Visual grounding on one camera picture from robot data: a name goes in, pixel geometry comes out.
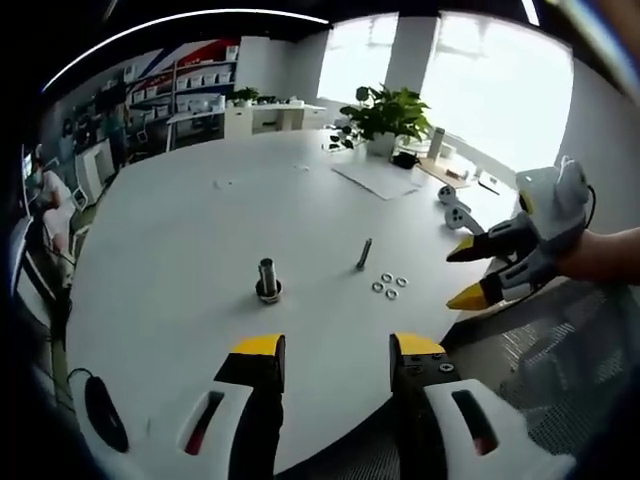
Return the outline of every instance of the plant pot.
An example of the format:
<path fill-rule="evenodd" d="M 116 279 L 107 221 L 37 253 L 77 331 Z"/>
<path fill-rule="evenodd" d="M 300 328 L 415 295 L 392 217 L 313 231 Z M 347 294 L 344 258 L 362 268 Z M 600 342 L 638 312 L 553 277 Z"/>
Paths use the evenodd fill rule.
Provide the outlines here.
<path fill-rule="evenodd" d="M 373 140 L 367 142 L 367 153 L 376 157 L 390 159 L 395 146 L 396 136 L 393 133 L 376 133 Z"/>

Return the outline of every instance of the bright window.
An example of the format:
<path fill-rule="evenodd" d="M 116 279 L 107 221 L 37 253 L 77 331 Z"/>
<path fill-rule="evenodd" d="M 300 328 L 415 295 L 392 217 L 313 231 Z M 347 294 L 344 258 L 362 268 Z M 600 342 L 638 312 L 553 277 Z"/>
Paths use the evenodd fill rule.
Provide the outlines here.
<path fill-rule="evenodd" d="M 572 89 L 564 44 L 509 22 L 443 13 L 421 97 L 431 123 L 521 171 L 553 165 Z"/>
<path fill-rule="evenodd" d="M 322 61 L 318 97 L 357 103 L 358 87 L 384 83 L 397 24 L 394 13 L 335 25 Z"/>

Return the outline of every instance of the human arm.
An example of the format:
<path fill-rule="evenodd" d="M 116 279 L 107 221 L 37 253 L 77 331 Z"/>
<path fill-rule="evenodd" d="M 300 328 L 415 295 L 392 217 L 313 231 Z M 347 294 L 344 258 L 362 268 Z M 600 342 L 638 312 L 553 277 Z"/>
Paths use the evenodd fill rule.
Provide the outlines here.
<path fill-rule="evenodd" d="M 558 267 L 561 275 L 576 280 L 640 285 L 640 227 L 612 235 L 585 230 Z"/>

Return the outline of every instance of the green leaves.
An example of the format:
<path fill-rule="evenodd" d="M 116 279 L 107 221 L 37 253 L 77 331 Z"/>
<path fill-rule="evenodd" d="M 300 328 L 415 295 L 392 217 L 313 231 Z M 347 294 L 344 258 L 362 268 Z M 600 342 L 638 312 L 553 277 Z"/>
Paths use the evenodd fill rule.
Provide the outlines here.
<path fill-rule="evenodd" d="M 340 146 L 352 149 L 363 140 L 373 140 L 377 133 L 422 140 L 431 128 L 424 115 L 429 107 L 420 100 L 420 94 L 406 87 L 391 91 L 384 85 L 379 89 L 362 86 L 356 90 L 356 100 L 360 102 L 358 107 L 340 109 L 350 123 L 342 127 L 340 135 L 329 137 L 331 150 Z"/>

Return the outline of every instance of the white round table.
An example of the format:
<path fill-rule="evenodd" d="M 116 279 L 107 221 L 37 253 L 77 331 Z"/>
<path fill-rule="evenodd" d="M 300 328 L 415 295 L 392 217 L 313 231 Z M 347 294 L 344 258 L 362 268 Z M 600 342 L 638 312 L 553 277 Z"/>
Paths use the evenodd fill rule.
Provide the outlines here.
<path fill-rule="evenodd" d="M 457 317 L 446 301 L 488 261 L 447 264 L 464 235 L 444 225 L 428 177 L 383 201 L 333 172 L 364 152 L 328 153 L 326 131 L 217 140 L 125 168 L 99 206 L 78 259 L 67 330 L 69 370 L 105 381 L 132 445 L 149 419 L 192 385 L 210 381 L 242 338 L 286 336 L 283 471 L 347 434 L 389 397 L 389 334 L 442 339 Z M 485 228 L 513 212 L 508 198 L 459 192 Z M 354 265 L 367 238 L 363 272 Z M 262 305 L 258 262 L 273 258 L 281 301 Z M 373 292 L 384 272 L 406 277 L 395 301 Z M 104 463 L 117 454 L 84 409 L 80 428 Z"/>

